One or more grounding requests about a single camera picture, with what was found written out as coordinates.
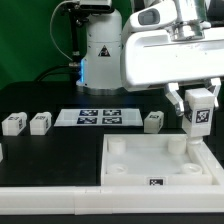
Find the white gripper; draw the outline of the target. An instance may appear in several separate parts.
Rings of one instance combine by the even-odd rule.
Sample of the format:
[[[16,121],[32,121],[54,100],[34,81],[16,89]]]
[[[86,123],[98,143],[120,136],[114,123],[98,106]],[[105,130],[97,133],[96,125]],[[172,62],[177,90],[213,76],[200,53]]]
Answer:
[[[172,41],[166,30],[132,34],[121,53],[123,87],[139,91],[166,84],[166,98],[175,107],[176,115],[183,116],[184,101],[177,83],[186,85],[212,78],[209,90],[218,109],[221,80],[213,77],[224,76],[224,27],[205,30],[204,34],[202,40],[180,42]]]

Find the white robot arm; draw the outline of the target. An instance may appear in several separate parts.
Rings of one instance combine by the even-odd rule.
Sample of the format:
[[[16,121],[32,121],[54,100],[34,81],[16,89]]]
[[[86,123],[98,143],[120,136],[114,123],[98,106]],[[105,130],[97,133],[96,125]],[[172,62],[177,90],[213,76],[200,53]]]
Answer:
[[[183,115],[180,85],[208,82],[214,94],[224,77],[224,27],[206,19],[204,0],[130,0],[125,23],[109,0],[80,0],[88,13],[87,53],[80,85],[91,91],[165,89]]]

